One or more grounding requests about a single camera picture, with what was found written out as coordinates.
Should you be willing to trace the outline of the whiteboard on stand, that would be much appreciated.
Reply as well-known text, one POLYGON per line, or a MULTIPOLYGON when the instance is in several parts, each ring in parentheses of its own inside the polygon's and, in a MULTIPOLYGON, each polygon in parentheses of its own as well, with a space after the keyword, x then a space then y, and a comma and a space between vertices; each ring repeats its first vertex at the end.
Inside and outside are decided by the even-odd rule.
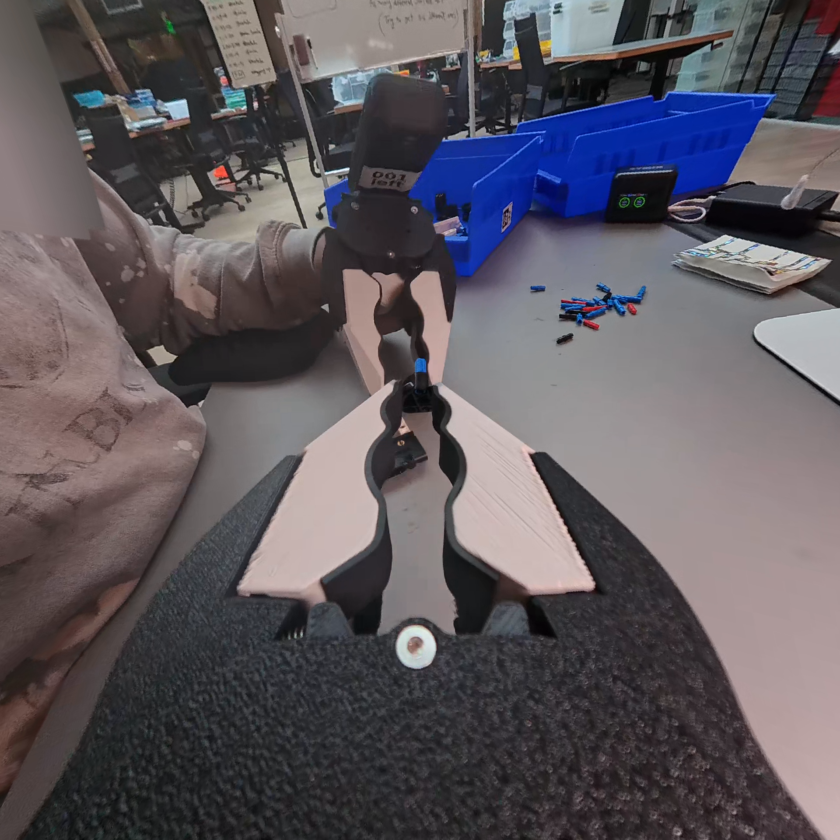
POLYGON ((347 169, 329 170, 323 161, 305 84, 462 51, 475 79, 473 1, 282 1, 275 23, 324 188, 347 169))

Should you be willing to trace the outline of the person's grey sweatshirt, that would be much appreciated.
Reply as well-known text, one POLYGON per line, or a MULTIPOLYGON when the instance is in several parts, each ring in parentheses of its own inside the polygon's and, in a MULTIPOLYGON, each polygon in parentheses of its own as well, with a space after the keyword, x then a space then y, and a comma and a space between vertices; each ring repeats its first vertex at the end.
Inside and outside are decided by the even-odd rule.
POLYGON ((138 352, 214 320, 189 314, 177 232, 90 175, 103 227, 2 233, 2 798, 65 677, 138 584, 200 457, 204 424, 138 352))

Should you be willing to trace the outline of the book stand with white base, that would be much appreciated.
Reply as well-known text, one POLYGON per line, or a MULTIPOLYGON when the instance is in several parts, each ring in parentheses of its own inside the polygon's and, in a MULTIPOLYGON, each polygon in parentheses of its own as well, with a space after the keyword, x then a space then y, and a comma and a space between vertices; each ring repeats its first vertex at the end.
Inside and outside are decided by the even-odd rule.
POLYGON ((839 403, 839 309, 830 308, 757 324, 754 341, 817 390, 839 403))

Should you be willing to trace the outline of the folded paper booklet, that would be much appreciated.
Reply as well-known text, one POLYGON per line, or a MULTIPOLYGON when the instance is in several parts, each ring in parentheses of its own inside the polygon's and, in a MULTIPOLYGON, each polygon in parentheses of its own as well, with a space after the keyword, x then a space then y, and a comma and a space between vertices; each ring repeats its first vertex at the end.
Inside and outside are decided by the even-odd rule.
POLYGON ((681 251, 673 262, 682 270, 764 295, 814 278, 831 264, 823 257, 727 235, 681 251))

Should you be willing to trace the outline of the cluttered background table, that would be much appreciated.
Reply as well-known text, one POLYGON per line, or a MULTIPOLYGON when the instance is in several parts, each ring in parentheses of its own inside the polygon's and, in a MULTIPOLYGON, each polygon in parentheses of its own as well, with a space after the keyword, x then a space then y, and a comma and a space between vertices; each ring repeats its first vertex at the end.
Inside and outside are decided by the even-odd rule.
POLYGON ((94 100, 93 93, 94 91, 90 91, 76 95, 77 104, 82 106, 80 127, 76 129, 76 132, 81 147, 86 153, 92 152, 96 146, 92 136, 93 124, 105 119, 116 118, 128 131, 131 139, 153 133, 186 129, 192 123, 192 115, 186 99, 156 101, 155 105, 161 105, 162 109, 155 110, 152 107, 132 108, 125 97, 103 94, 98 107, 86 108, 85 105, 94 100))

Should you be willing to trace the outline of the person's left forearm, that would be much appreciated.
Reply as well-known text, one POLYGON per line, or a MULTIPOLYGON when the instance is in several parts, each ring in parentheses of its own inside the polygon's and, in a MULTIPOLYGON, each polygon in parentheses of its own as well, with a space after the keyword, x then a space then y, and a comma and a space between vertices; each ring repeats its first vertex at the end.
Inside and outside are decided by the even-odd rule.
POLYGON ((326 229, 272 222, 231 243, 121 221, 78 248, 128 342, 179 355, 196 341, 313 320, 326 229))

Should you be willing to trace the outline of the black toy brick assembly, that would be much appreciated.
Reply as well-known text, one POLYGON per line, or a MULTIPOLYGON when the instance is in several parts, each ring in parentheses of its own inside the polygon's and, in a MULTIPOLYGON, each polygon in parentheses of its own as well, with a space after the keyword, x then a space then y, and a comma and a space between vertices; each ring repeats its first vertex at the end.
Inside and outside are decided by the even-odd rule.
POLYGON ((431 411, 432 405, 428 391, 418 391, 414 378, 407 377, 402 384, 402 419, 392 436, 389 447, 392 457, 390 478, 400 476, 427 461, 427 451, 409 427, 407 418, 410 415, 431 411))

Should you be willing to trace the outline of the black office chair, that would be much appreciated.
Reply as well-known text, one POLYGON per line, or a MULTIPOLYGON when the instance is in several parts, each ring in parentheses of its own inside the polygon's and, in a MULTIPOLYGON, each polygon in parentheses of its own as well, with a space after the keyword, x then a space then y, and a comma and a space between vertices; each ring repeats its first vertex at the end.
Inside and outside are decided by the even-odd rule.
POLYGON ((570 107, 571 71, 560 64, 548 64, 543 59, 535 13, 516 18, 513 24, 524 77, 518 122, 564 112, 570 107))
POLYGON ((208 91, 204 87, 188 87, 185 89, 185 101, 190 120, 185 128, 190 146, 187 171, 200 193, 200 198, 189 205, 188 211, 194 218, 200 217, 204 222, 209 219, 209 210, 227 203, 235 205, 239 212, 244 212, 245 207, 238 199, 241 197, 246 203, 251 203, 251 197, 238 189, 233 179, 229 167, 232 153, 230 142, 223 138, 221 130, 216 126, 208 91), (220 165, 233 185, 231 191, 221 190, 212 182, 211 173, 220 165))
POLYGON ((279 161, 280 158, 277 157, 277 147, 264 120, 257 113, 256 96, 252 87, 245 89, 245 115, 229 120, 227 129, 233 153, 237 155, 241 164, 234 175, 233 183, 236 186, 242 182, 252 186, 253 181, 256 181, 258 190, 262 191, 262 175, 270 175, 276 180, 288 183, 285 163, 279 163, 281 172, 267 167, 267 163, 272 159, 279 161))

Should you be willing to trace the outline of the rack of storage drawers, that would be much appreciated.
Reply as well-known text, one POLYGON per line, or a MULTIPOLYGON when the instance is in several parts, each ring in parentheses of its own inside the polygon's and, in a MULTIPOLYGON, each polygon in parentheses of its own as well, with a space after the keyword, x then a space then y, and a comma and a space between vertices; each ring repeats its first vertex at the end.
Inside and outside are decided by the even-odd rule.
POLYGON ((772 2, 742 90, 772 94, 764 117, 839 124, 839 2, 772 2))

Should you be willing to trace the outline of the white storage box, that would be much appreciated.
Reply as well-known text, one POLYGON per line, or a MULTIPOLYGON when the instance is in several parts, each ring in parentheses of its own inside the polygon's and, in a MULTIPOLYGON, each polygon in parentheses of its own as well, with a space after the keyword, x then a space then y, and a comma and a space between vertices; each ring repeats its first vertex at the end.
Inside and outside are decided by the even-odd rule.
POLYGON ((624 1, 552 2, 551 56, 583 55, 611 46, 624 5, 624 1))

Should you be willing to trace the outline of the black power adapter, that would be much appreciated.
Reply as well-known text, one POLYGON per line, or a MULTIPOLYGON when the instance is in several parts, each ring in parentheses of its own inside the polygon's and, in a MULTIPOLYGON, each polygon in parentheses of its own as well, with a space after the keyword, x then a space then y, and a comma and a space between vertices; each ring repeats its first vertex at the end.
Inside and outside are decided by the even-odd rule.
POLYGON ((807 188, 798 206, 790 211, 780 207, 790 187, 739 183, 714 196, 703 221, 710 226, 732 227, 753 232, 774 232, 802 236, 822 222, 837 222, 834 205, 838 192, 807 188))

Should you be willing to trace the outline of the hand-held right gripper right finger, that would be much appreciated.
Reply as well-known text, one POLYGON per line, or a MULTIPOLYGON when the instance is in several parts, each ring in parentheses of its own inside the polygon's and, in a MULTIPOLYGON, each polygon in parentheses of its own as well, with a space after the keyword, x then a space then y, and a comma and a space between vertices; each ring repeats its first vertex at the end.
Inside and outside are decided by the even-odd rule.
POLYGON ((552 495, 557 465, 446 385, 432 389, 444 504, 443 568, 457 635, 479 634, 498 604, 590 594, 595 578, 552 495))

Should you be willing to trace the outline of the blue plastic bin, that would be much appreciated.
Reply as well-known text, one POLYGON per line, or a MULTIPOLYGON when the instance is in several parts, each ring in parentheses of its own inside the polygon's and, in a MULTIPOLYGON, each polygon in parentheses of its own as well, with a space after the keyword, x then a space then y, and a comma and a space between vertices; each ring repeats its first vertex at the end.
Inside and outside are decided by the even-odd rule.
POLYGON ((672 165, 674 193, 728 182, 773 93, 671 91, 522 122, 542 137, 534 201, 561 217, 606 209, 615 171, 672 165))

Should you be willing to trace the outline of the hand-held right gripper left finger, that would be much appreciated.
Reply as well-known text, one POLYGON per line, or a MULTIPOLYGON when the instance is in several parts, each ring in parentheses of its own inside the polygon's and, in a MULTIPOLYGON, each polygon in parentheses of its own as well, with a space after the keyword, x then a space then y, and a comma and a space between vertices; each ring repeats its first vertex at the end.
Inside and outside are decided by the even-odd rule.
POLYGON ((396 466, 403 385, 387 382, 297 458, 236 582, 239 599, 335 604, 375 635, 392 572, 382 488, 396 466))

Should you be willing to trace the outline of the handwritten paper sheet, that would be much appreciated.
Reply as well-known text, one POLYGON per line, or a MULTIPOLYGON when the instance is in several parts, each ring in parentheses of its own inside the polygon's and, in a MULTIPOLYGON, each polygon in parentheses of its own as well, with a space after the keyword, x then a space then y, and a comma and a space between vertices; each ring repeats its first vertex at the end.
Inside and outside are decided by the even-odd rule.
POLYGON ((254 1, 202 1, 234 89, 269 85, 277 71, 254 1))

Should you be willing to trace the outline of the wooden background table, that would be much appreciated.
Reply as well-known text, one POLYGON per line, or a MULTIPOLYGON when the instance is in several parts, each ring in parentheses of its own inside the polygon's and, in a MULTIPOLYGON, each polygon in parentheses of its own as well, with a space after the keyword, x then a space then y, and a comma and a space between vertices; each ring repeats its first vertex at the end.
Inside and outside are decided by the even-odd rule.
POLYGON ((580 54, 552 56, 542 59, 542 63, 552 70, 559 69, 568 73, 589 65, 615 66, 619 62, 630 60, 644 62, 653 68, 648 95, 654 100, 661 100, 665 96, 665 81, 670 61, 686 58, 705 47, 726 41, 733 35, 734 31, 730 28, 667 38, 649 38, 621 45, 597 47, 580 54))

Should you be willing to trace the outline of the black device with green display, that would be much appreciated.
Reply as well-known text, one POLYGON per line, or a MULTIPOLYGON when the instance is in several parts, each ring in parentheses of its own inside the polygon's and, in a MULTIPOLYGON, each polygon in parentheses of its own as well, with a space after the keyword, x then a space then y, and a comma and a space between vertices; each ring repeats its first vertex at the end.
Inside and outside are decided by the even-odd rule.
POLYGON ((616 171, 607 197, 607 224, 659 224, 666 220, 679 169, 673 164, 624 167, 616 171))

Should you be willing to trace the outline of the pile of coloured pins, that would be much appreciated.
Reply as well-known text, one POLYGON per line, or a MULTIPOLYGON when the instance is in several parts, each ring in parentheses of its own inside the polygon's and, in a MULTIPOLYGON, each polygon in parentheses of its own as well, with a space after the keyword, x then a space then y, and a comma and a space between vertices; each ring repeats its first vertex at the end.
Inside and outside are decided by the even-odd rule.
POLYGON ((556 319, 560 324, 569 324, 571 329, 598 331, 607 313, 618 318, 633 318, 644 303, 648 286, 642 284, 631 293, 622 293, 604 281, 595 284, 595 294, 589 297, 571 296, 562 298, 558 304, 556 319))

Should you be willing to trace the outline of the grey desk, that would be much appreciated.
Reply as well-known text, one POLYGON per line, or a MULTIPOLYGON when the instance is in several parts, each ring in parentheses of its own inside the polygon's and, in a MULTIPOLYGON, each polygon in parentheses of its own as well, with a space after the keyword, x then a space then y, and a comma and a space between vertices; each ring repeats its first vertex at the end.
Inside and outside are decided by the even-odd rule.
POLYGON ((838 405, 762 350, 816 302, 670 266, 686 237, 533 217, 459 291, 446 385, 550 457, 597 580, 548 636, 452 634, 449 483, 391 487, 381 635, 270 640, 214 603, 292 455, 361 401, 347 351, 220 385, 148 576, 21 777, 36 838, 838 838, 838 405), (604 281, 633 318, 557 321, 604 281))

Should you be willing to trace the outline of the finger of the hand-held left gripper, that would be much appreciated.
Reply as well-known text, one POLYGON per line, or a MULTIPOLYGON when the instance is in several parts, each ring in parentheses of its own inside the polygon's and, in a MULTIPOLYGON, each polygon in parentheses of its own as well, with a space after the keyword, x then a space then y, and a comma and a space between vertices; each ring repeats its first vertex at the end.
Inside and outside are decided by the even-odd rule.
POLYGON ((444 285, 436 270, 421 271, 408 286, 416 309, 408 334, 415 361, 425 362, 430 385, 444 379, 452 318, 447 315, 444 285))
POLYGON ((364 387, 372 395, 385 385, 385 368, 380 354, 382 335, 375 324, 382 287, 362 269, 344 269, 342 280, 344 341, 364 387))

